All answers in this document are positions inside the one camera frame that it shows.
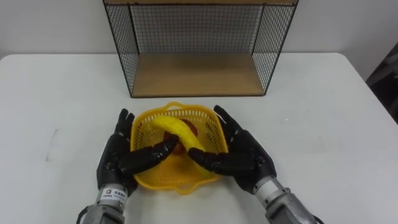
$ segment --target metal robotic arm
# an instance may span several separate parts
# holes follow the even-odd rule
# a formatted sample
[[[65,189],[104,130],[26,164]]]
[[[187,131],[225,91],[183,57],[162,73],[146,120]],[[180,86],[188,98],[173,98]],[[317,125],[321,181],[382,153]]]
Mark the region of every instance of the metal robotic arm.
[[[109,138],[97,168],[98,196],[84,208],[76,224],[123,224],[123,211],[128,196],[138,186],[134,174],[150,169],[165,160],[178,143],[172,135],[154,146],[130,152],[131,126],[134,115],[120,112],[114,134]]]
[[[266,209],[270,224],[322,224],[303,203],[277,180],[274,162],[249,131],[220,106],[215,106],[229,153],[190,149],[188,155],[203,168],[230,175],[244,191],[255,195]]]

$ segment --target yellow plastic basket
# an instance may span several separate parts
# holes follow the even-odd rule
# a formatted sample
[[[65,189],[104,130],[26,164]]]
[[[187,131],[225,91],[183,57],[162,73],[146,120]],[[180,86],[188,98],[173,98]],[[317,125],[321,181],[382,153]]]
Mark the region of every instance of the yellow plastic basket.
[[[146,111],[132,125],[131,150],[153,146],[163,141],[164,130],[150,122],[159,115],[189,120],[198,130],[198,140],[206,152],[227,152],[220,122],[213,110],[199,105],[171,102],[165,107]],[[171,154],[156,167],[135,175],[142,186],[152,190],[176,190],[181,195],[192,193],[199,185],[219,179],[213,173],[204,174],[186,153]]]

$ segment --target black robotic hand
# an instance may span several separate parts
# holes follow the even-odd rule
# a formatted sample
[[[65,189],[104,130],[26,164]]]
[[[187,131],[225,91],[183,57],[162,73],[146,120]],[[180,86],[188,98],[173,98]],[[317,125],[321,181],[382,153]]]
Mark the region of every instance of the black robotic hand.
[[[120,112],[114,134],[109,138],[98,164],[98,189],[106,184],[121,184],[130,195],[138,186],[133,175],[160,164],[177,145],[178,137],[172,136],[154,146],[130,152],[133,121],[134,115],[128,110],[123,109]]]
[[[192,148],[188,155],[208,171],[233,176],[243,190],[253,194],[255,184],[262,178],[276,177],[274,162],[254,137],[222,107],[216,105],[214,111],[219,116],[229,153],[215,154]]]

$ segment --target black wire grid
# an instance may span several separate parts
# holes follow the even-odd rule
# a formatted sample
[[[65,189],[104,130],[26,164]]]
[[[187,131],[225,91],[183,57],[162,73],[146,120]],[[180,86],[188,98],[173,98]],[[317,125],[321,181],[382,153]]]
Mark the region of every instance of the black wire grid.
[[[251,53],[266,94],[297,3],[104,6],[131,96],[140,53]]]

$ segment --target label sticker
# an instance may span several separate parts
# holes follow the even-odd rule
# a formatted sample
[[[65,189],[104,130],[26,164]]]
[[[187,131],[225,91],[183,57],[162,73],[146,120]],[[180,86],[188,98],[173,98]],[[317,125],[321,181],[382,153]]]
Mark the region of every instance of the label sticker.
[[[100,200],[117,200],[118,202],[125,204],[127,194],[118,189],[104,189]]]

